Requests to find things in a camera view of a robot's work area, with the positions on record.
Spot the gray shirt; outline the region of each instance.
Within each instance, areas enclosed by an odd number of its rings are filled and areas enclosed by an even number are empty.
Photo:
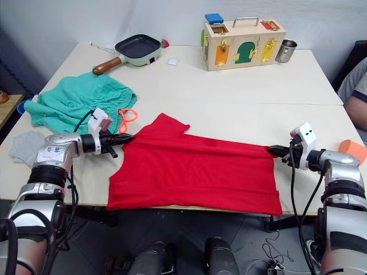
[[[338,90],[338,96],[345,104],[352,96],[367,102],[367,57],[354,67],[345,77]],[[357,128],[367,146],[367,132]]]

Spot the yellow panel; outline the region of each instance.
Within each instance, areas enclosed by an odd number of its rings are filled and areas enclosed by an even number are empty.
[[[266,41],[263,54],[261,55],[262,63],[267,62],[269,59],[271,59],[277,43],[277,40],[275,40],[275,38],[273,37]]]

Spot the wooden toy box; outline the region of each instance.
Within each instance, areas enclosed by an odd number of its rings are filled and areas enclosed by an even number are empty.
[[[285,35],[286,30],[274,19],[240,17],[205,23],[202,50],[208,70],[273,64]]]

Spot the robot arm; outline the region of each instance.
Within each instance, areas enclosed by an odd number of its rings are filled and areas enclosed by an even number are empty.
[[[2,220],[1,224],[15,226],[17,245],[15,247],[16,243],[12,243],[14,240],[8,238],[10,234],[7,236],[4,233],[8,230],[1,226],[0,274],[11,272],[10,264],[13,267],[15,264],[16,274],[50,272],[53,261],[50,248],[53,247],[54,252],[58,240],[67,231],[65,182],[71,174],[73,158],[90,152],[95,155],[110,153],[115,158],[117,154],[112,146],[134,139],[125,133],[113,135],[104,132],[110,123],[107,114],[97,108],[88,122],[88,134],[54,134],[46,138],[45,145],[34,161],[28,182],[22,186],[9,212],[9,219]],[[9,262],[7,248],[10,247],[17,250],[16,263]]]
[[[291,131],[291,136],[295,167],[325,175],[315,232],[324,251],[321,274],[367,274],[367,201],[359,160],[340,152],[315,150],[316,139],[308,123]],[[291,165],[288,147],[268,150]]]

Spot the stainless steel cup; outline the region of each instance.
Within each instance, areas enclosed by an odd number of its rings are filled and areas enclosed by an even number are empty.
[[[297,43],[293,40],[284,39],[275,60],[279,63],[287,63],[297,47]]]

